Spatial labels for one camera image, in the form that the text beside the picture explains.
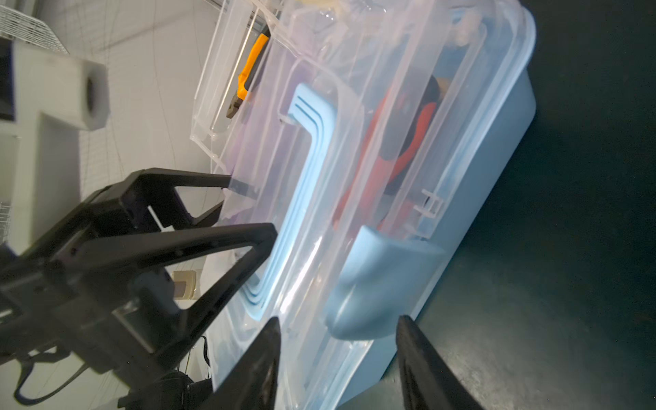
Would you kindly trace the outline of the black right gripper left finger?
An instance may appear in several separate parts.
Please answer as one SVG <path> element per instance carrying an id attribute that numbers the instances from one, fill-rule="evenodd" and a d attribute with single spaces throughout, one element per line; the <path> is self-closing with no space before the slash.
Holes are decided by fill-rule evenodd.
<path id="1" fill-rule="evenodd" d="M 280 354 L 280 325 L 273 317 L 200 409 L 274 409 Z"/>

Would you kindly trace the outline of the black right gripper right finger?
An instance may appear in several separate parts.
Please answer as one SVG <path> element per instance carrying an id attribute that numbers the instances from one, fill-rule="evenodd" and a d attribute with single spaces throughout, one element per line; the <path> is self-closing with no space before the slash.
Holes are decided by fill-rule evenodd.
<path id="1" fill-rule="evenodd" d="M 404 408 L 482 409 L 408 315 L 398 319 L 396 347 Z"/>

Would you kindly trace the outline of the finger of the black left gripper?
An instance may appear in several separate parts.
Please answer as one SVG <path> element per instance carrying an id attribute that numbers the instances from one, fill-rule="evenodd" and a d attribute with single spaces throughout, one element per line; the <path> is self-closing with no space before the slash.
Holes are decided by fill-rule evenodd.
<path id="1" fill-rule="evenodd" d="M 223 203 L 194 217 L 176 189 L 227 188 L 231 180 L 229 175 L 164 168 L 133 172 L 88 196 L 30 247 L 30 255 L 53 255 L 86 229 L 92 237 L 117 237 L 160 232 L 162 227 L 211 227 L 218 221 Z"/>
<path id="2" fill-rule="evenodd" d="M 271 254 L 271 223 L 95 238 L 56 257 L 71 302 L 56 335 L 97 372 L 151 379 L 174 367 Z M 187 309 L 174 302 L 167 267 L 231 250 L 247 253 Z"/>

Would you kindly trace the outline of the purple toolbox clear lid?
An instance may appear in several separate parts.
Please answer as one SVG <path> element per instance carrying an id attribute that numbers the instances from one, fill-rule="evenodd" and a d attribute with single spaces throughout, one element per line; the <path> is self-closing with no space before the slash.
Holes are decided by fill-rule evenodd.
<path id="1" fill-rule="evenodd" d="M 219 15 L 194 98 L 190 140 L 208 157 L 208 171 L 223 171 L 220 157 L 231 131 L 227 111 L 251 48 L 280 18 L 283 1 L 212 1 Z"/>

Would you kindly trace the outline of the small blue toolbox clear lid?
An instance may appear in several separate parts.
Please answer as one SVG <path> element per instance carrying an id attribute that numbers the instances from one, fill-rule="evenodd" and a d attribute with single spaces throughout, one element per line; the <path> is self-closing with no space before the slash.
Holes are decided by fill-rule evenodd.
<path id="1" fill-rule="evenodd" d="M 276 406 L 333 409 L 382 379 L 536 113 L 518 1 L 285 1 L 229 126 L 220 222 L 268 259 L 208 330 L 219 387 L 271 318 Z"/>

